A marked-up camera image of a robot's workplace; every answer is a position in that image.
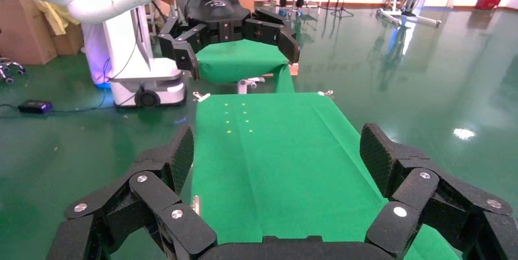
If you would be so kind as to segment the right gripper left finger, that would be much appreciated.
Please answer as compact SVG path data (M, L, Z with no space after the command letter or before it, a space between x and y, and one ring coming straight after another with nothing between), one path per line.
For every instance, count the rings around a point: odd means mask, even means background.
M141 152L121 177L69 205L48 259L109 259L140 229L168 259L199 259L217 236L180 197L193 160L189 126L170 143Z

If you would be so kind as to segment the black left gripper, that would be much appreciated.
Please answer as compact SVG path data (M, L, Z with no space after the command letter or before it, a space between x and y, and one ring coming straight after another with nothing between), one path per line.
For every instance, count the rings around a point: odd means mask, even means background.
M276 46L289 63L298 63L301 47L288 20L274 12L256 9L251 15L239 0L176 0L188 25L171 16L160 31L162 56L179 70L200 79L196 54L210 43L242 39Z

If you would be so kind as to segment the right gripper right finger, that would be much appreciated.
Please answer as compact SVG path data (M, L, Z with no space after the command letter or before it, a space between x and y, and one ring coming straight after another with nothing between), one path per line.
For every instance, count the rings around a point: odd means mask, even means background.
M502 198L447 173L422 150L363 126L360 157L387 204L365 236L403 259L422 226L435 229L464 259L516 259L517 219Z

